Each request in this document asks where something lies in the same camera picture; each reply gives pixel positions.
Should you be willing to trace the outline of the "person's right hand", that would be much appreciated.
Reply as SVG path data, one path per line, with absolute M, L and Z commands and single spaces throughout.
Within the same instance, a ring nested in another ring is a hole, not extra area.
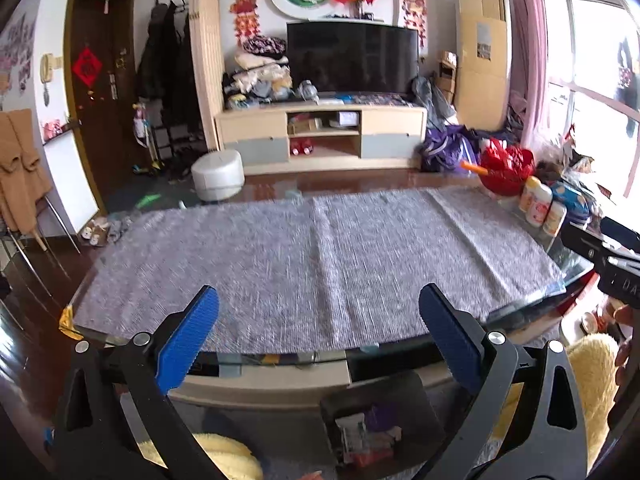
M 631 377 L 634 376 L 639 366 L 639 352 L 634 343 L 634 338 L 639 333 L 639 310 L 626 304 L 615 311 L 614 320 L 620 325 L 632 328 L 632 335 L 620 345 L 615 359 L 616 385 L 623 389 L 631 381 Z

